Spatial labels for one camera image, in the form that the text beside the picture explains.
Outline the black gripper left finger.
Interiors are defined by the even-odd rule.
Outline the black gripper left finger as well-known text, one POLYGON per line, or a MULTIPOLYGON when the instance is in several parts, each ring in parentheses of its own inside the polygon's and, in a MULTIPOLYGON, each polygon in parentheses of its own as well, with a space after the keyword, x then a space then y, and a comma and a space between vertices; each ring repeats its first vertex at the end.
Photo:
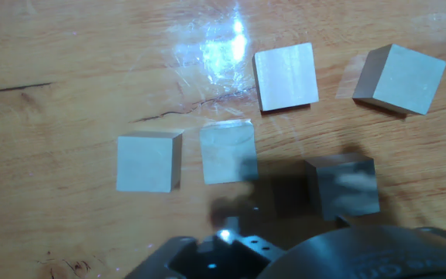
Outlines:
POLYGON ((284 255, 258 236, 242 236, 238 218, 226 219, 223 229, 201 242, 176 236, 148 256, 125 279, 240 279, 256 278, 284 255))

